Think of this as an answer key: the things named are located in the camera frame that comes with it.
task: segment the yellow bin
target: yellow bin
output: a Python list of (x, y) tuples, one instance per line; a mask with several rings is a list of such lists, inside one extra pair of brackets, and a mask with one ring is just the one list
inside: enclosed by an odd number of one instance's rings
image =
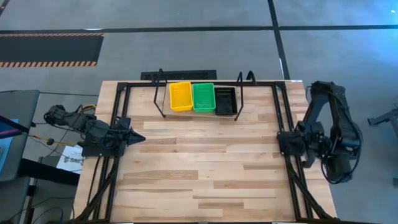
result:
[(170, 107), (174, 112), (188, 111), (192, 109), (191, 82), (179, 82), (170, 84)]

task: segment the black bin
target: black bin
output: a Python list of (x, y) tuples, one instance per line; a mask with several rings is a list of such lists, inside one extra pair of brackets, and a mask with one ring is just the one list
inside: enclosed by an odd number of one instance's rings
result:
[(234, 87), (216, 87), (214, 91), (216, 96), (216, 115), (232, 116), (238, 113)]

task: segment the black floor mat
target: black floor mat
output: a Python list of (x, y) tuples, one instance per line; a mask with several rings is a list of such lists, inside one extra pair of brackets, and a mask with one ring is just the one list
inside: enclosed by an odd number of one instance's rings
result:
[(0, 34), (0, 67), (95, 66), (103, 34)]
[[(157, 80), (159, 72), (141, 72), (141, 80)], [(164, 72), (159, 80), (216, 80), (216, 70), (189, 70), (189, 71), (171, 71)]]

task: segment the metal rod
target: metal rod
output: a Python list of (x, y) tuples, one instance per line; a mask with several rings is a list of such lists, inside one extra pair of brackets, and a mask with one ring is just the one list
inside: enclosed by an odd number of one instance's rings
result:
[(256, 77), (254, 76), (253, 71), (249, 71), (246, 80), (251, 80), (253, 82), (253, 84), (256, 84)]
[[(284, 122), (282, 119), (282, 112), (280, 110), (280, 104), (279, 104), (279, 98), (278, 98), (278, 92), (276, 89), (276, 85), (272, 86), (272, 96), (274, 97), (274, 104), (275, 104), (276, 115), (277, 115), (277, 119), (278, 119), (279, 131), (284, 131), (285, 130)], [(284, 157), (285, 157), (286, 169), (288, 169), (289, 164), (291, 164), (291, 160), (290, 160), (289, 156), (284, 156)], [(301, 217), (301, 214), (300, 214), (299, 200), (297, 199), (296, 188), (295, 188), (294, 182), (290, 176), (288, 176), (288, 181), (289, 181), (290, 194), (292, 196), (294, 216), (295, 216), (295, 219), (298, 220)]]
[(78, 223), (80, 220), (87, 220), (90, 216), (92, 210), (97, 206), (101, 205), (101, 199), (105, 190), (108, 188), (108, 185), (112, 182), (113, 179), (116, 178), (115, 167), (112, 166), (111, 171), (109, 172), (108, 176), (104, 180), (104, 184), (98, 188), (97, 193), (95, 193), (93, 199), (91, 199), (88, 206), (82, 211), (82, 213), (75, 218), (74, 223)]
[[(292, 117), (292, 112), (290, 110), (289, 97), (287, 96), (286, 84), (285, 82), (282, 82), (281, 85), (282, 88), (280, 88), (280, 90), (282, 91), (282, 97), (284, 99), (287, 123), (289, 124), (289, 131), (293, 131), (294, 130), (293, 117)], [(303, 185), (307, 188), (307, 181), (305, 181), (305, 173), (301, 157), (295, 156), (295, 161), (298, 170), (298, 177), (303, 183)], [(305, 212), (307, 213), (307, 218), (313, 218), (311, 206), (306, 198), (304, 198), (304, 204), (305, 204)]]
[(239, 109), (239, 111), (238, 111), (238, 113), (237, 113), (237, 115), (236, 115), (236, 117), (234, 119), (235, 121), (238, 120), (238, 117), (239, 117), (239, 115), (241, 114), (241, 112), (243, 110), (243, 74), (242, 74), (242, 72), (239, 73), (238, 79), (236, 80), (236, 83), (237, 83), (237, 85), (239, 83), (240, 86), (241, 86), (241, 107), (240, 107), (240, 109)]
[[(175, 83), (178, 81), (168, 81), (168, 83)], [(192, 84), (196, 83), (214, 83), (215, 85), (226, 85), (226, 86), (241, 86), (238, 82), (210, 82), (210, 81), (191, 81)], [(253, 81), (243, 80), (243, 86), (269, 86), (271, 87), (275, 82), (264, 82), (257, 81), (254, 83)], [(127, 83), (128, 86), (131, 87), (156, 87), (155, 83), (152, 82), (140, 82), (140, 83)], [(159, 82), (159, 86), (166, 86), (166, 82)]]
[[(129, 107), (129, 100), (130, 100), (130, 92), (131, 92), (131, 87), (127, 86), (126, 87), (126, 94), (124, 95), (124, 103), (123, 103), (123, 108), (122, 108), (122, 118), (125, 118), (127, 116), (127, 109)], [(118, 175), (119, 162), (120, 162), (120, 157), (115, 157), (113, 159), (113, 166), (116, 169), (116, 171), (115, 171), (116, 172), (116, 176)], [(112, 180), (111, 185), (109, 186), (109, 195), (108, 195), (108, 201), (106, 203), (105, 219), (111, 219), (115, 188), (116, 188), (116, 178)]]
[(162, 117), (165, 118), (166, 115), (163, 114), (163, 111), (160, 109), (159, 105), (156, 103), (157, 92), (158, 92), (158, 90), (159, 90), (159, 79), (157, 80), (157, 82), (156, 82), (156, 81), (153, 81), (153, 82), (155, 82), (155, 85), (156, 85), (154, 104), (155, 104), (157, 110), (159, 110), (159, 112), (161, 113)]
[[(116, 95), (115, 95), (115, 99), (114, 99), (110, 125), (114, 124), (116, 116), (118, 114), (118, 107), (119, 107), (121, 92), (122, 92), (122, 90), (116, 90)], [(102, 168), (101, 168), (101, 174), (99, 176), (99, 184), (98, 184), (98, 188), (99, 189), (104, 184), (106, 173), (108, 171), (108, 166), (109, 166), (109, 157), (104, 157), (104, 160), (103, 160), (103, 163), (102, 163)], [(102, 201), (102, 198), (99, 199), (99, 203), (94, 208), (94, 212), (93, 212), (93, 219), (94, 220), (98, 219), (99, 216), (100, 216), (101, 201)]]

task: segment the black floor line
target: black floor line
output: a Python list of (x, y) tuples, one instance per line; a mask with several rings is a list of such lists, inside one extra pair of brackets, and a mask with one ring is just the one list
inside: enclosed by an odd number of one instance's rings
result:
[(6, 9), (6, 6), (7, 6), (7, 4), (8, 4), (9, 1), (10, 1), (10, 0), (4, 0), (4, 1), (2, 2), (1, 6), (0, 6), (0, 16), (1, 16), (2, 12), (4, 12), (4, 10)]
[(276, 46), (278, 49), (280, 65), (282, 67), (282, 75), (283, 75), (284, 79), (290, 80), (290, 74), (289, 74), (289, 69), (287, 68), (287, 61), (286, 61), (286, 56), (285, 56), (284, 45), (282, 43), (282, 37), (280, 36), (278, 19), (276, 16), (276, 11), (275, 11), (275, 6), (274, 6), (273, 0), (268, 0), (268, 6), (269, 6), (269, 12), (271, 14), (272, 26), (274, 28), (275, 41), (276, 41)]
[(398, 29), (398, 25), (280, 26), (279, 30), (379, 30)]
[(146, 32), (203, 32), (203, 31), (261, 31), (261, 30), (379, 30), (398, 29), (398, 25), (353, 25), (353, 26), (211, 26), (211, 27), (143, 27), (107, 29), (42, 29), (0, 30), (0, 34), (109, 34)]
[(272, 26), (144, 27), (115, 29), (0, 30), (0, 34), (103, 34), (140, 32), (260, 31), (272, 29)]

